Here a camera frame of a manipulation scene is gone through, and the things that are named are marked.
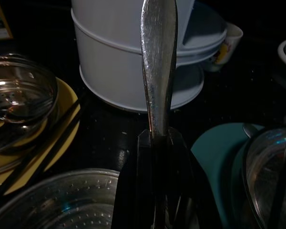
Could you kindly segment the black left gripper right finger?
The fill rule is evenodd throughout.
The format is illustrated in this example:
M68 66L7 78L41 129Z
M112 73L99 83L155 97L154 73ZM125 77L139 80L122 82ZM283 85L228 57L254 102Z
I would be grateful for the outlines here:
M193 166L182 134L169 128L166 229L199 229Z

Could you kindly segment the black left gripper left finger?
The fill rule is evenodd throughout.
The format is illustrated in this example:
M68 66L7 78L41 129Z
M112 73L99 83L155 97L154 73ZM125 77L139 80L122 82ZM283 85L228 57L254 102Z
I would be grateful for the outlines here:
M112 229L154 229L156 157L149 130L137 137L118 177Z

